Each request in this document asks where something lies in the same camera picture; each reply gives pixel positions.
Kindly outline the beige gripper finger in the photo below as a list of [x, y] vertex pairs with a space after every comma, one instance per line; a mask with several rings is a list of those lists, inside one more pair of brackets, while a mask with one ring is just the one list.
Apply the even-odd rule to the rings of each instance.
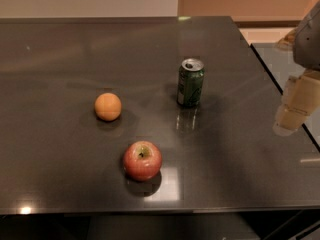
[[282, 51], [291, 51], [295, 43], [297, 29], [294, 28], [289, 31], [284, 37], [282, 37], [276, 44], [275, 47]]
[[299, 77], [290, 76], [273, 125], [279, 136], [296, 132], [320, 106], [320, 72], [306, 69]]

